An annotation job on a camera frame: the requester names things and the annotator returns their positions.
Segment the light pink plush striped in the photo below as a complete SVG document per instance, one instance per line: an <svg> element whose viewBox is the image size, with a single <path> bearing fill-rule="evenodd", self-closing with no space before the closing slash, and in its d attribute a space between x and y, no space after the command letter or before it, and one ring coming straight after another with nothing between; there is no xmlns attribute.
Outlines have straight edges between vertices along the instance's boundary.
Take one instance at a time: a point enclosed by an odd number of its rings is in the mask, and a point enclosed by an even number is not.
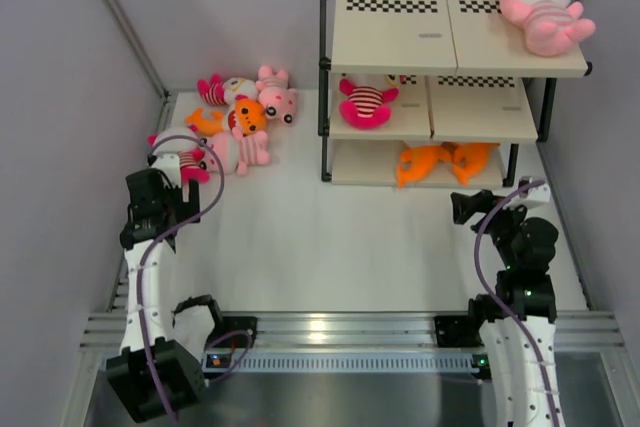
<svg viewBox="0 0 640 427"><path fill-rule="evenodd" d="M250 166L267 165L271 156L268 151L268 134L259 131L237 139L230 132L220 132L211 137L204 137L207 145L217 154L219 162L204 150L200 167L208 172L223 172L225 175L246 175Z"/></svg>

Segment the white magenta plush facing down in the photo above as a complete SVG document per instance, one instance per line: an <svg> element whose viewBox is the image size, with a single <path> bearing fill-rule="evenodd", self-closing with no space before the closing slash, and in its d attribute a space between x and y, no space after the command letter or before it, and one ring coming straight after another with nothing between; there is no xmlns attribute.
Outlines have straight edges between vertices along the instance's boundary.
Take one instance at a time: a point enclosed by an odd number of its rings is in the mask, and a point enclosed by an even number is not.
<svg viewBox="0 0 640 427"><path fill-rule="evenodd" d="M176 154L179 158L180 177L183 184L194 180L198 183L210 179L207 166L203 163L205 152L199 147L200 138L194 125L169 127L159 134L147 138L153 154Z"/></svg>

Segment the white plush with yellow glasses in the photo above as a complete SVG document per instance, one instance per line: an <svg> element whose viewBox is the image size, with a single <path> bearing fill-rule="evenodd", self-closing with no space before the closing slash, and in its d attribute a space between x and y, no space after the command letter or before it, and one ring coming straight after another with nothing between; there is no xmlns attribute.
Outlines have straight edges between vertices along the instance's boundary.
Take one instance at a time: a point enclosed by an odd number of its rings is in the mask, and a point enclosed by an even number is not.
<svg viewBox="0 0 640 427"><path fill-rule="evenodd" d="M213 74L209 80L199 79L197 90L201 99L213 107L231 106L236 100L256 100L258 97L258 89L253 80L243 77L223 79L219 74Z"/></svg>

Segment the light pink plush big-eyed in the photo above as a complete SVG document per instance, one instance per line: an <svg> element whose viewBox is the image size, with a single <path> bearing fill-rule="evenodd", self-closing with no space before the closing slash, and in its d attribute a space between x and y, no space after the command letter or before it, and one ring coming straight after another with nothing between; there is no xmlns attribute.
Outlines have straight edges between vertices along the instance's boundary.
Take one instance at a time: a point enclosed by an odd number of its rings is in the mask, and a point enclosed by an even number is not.
<svg viewBox="0 0 640 427"><path fill-rule="evenodd" d="M258 102L263 106L267 118L291 125L298 111L298 92L289 87L289 73L283 69L274 71L271 66L263 65L257 76Z"/></svg>

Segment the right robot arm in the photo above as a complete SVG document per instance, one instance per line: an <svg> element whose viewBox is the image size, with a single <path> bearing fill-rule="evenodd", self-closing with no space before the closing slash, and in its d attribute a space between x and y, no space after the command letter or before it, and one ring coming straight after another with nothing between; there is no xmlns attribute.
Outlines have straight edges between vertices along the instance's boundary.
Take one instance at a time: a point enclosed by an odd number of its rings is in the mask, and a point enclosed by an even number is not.
<svg viewBox="0 0 640 427"><path fill-rule="evenodd" d="M549 275L557 228L531 217L549 202L541 180L523 180L505 197L489 190L451 196L453 221L474 215L473 262L483 288L463 315L436 318L441 347L484 347L479 378L491 381L499 426L562 426L565 423L555 362L556 296Z"/></svg>

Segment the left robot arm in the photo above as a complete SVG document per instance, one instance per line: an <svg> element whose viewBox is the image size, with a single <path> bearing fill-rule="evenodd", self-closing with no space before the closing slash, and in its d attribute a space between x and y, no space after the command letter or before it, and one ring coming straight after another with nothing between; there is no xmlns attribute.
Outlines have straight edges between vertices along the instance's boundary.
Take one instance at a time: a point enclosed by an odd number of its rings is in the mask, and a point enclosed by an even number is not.
<svg viewBox="0 0 640 427"><path fill-rule="evenodd" d="M168 416L195 404L204 390L205 346L226 333L216 301L192 291L177 258L177 231L199 220L199 192L184 197L159 169L126 178L130 202L120 233L128 275L126 325L107 379L136 423Z"/></svg>

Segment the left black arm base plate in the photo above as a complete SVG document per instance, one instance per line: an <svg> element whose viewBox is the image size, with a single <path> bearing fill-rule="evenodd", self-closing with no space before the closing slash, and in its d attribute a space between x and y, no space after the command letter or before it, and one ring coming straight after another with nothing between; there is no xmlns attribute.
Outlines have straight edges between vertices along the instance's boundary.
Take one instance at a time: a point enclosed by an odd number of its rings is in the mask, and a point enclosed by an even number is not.
<svg viewBox="0 0 640 427"><path fill-rule="evenodd" d="M245 348L256 339L258 318L255 316L226 316L215 321L206 347Z"/></svg>

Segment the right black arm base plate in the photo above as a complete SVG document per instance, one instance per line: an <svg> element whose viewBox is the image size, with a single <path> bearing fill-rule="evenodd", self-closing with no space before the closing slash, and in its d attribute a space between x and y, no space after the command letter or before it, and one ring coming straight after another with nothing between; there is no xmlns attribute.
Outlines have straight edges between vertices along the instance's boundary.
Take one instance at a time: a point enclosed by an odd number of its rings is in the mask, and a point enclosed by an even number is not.
<svg viewBox="0 0 640 427"><path fill-rule="evenodd" d="M434 318L440 348L472 348L481 345L476 321L467 315L438 315Z"/></svg>

